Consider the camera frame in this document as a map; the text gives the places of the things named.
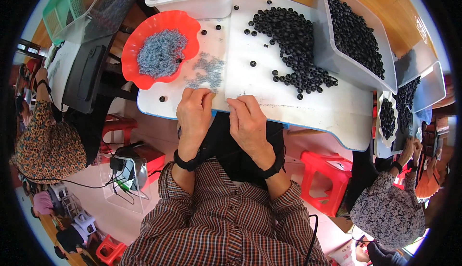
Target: red plastic stool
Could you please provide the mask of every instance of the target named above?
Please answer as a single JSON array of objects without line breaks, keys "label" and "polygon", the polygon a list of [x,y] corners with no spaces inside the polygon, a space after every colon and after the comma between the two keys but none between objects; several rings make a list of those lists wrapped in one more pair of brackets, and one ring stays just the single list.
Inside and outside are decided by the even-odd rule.
[{"label": "red plastic stool", "polygon": [[[105,248],[105,250],[108,252],[108,255],[105,256],[103,253],[101,253],[101,250]],[[127,249],[127,246],[124,243],[120,243],[118,245],[115,245],[111,241],[111,236],[107,235],[107,237],[103,240],[101,245],[98,247],[96,250],[96,256],[101,260],[101,262],[113,266],[114,261],[116,259],[121,259],[123,252]]]},{"label": "red plastic stool", "polygon": [[[104,124],[103,133],[101,137],[104,137],[107,133],[112,131],[123,131],[123,145],[128,146],[130,145],[130,135],[133,129],[138,127],[138,123],[135,119],[131,118],[124,118],[116,114],[108,114],[106,116],[106,123]],[[110,153],[110,148],[101,141],[101,145],[99,147],[99,151],[104,154]],[[101,164],[109,163],[109,159],[107,157],[101,157]]]},{"label": "red plastic stool", "polygon": [[[301,198],[321,213],[335,217],[351,178],[352,162],[337,153],[322,156],[309,151],[303,151],[300,160],[305,163]],[[332,181],[332,188],[325,191],[327,197],[313,198],[309,194],[315,172],[320,172]],[[323,204],[320,202],[322,200],[328,201]]]}]

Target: wrist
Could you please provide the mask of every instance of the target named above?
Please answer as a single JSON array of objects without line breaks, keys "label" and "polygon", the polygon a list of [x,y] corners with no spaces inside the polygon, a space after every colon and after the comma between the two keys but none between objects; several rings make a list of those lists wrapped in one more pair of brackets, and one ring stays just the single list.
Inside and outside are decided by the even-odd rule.
[{"label": "wrist", "polygon": [[181,137],[178,143],[178,156],[185,162],[192,160],[196,157],[199,147],[200,143]]},{"label": "wrist", "polygon": [[264,146],[258,149],[257,152],[249,154],[251,159],[255,162],[258,168],[263,171],[268,170],[274,165],[276,161],[276,155],[274,154],[273,146],[266,142]]}]

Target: hand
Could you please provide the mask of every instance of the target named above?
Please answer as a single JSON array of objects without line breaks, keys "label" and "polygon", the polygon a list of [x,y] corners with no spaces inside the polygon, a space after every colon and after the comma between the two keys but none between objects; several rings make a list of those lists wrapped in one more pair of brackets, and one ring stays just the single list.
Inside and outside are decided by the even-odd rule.
[{"label": "hand", "polygon": [[254,96],[226,100],[230,108],[230,134],[257,164],[266,171],[274,164],[273,146],[266,140],[266,116]]},{"label": "hand", "polygon": [[400,165],[404,167],[404,165],[406,165],[407,162],[409,162],[409,160],[411,159],[413,153],[414,153],[414,138],[410,137],[406,140],[406,144],[404,145],[404,150],[401,153],[400,158],[398,159],[398,163],[400,163]]},{"label": "hand", "polygon": [[37,73],[35,74],[35,80],[38,82],[40,82],[41,80],[45,80],[45,82],[48,84],[48,71],[46,68],[44,67],[41,67]]},{"label": "hand", "polygon": [[212,99],[215,97],[209,89],[183,91],[176,117],[181,126],[181,138],[178,144],[178,156],[185,162],[194,159],[200,144],[207,134],[212,117]]},{"label": "hand", "polygon": [[414,153],[412,154],[414,166],[417,166],[419,164],[421,152],[422,152],[422,144],[420,143],[419,139],[414,139]]}]

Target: wall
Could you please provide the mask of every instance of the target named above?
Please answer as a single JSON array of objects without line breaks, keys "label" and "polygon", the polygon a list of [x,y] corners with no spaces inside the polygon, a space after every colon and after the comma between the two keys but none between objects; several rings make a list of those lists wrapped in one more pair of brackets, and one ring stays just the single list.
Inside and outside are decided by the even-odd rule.
[{"label": "wall", "polygon": [[42,246],[42,248],[47,253],[48,257],[56,266],[69,266],[66,260],[60,259],[55,254],[55,241],[52,241],[48,236],[47,232],[42,226],[42,223],[39,219],[35,219],[31,215],[31,199],[24,194],[24,190],[22,187],[16,188],[16,196],[19,201],[19,205],[24,212],[24,216],[26,217],[26,221],[29,224],[32,232],[34,233],[36,239]]}]

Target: floral shirt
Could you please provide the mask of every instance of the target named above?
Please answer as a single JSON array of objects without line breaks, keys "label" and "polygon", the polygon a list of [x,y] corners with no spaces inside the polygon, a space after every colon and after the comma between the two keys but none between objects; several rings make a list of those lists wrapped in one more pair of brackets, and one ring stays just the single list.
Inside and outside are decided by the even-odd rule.
[{"label": "floral shirt", "polygon": [[353,223],[388,248],[404,247],[425,233],[423,203],[417,201],[415,178],[407,173],[404,190],[393,186],[395,177],[381,172],[364,189],[350,212]]},{"label": "floral shirt", "polygon": [[37,101],[29,126],[16,142],[15,164],[29,180],[52,184],[85,169],[86,154],[76,129],[53,123],[49,101]]},{"label": "floral shirt", "polygon": [[[303,265],[313,229],[298,184],[270,201],[268,191],[248,182],[236,187],[211,159],[196,169],[190,195],[173,180],[172,167],[162,170],[159,203],[121,266]],[[309,265],[329,265],[317,238]]]}]

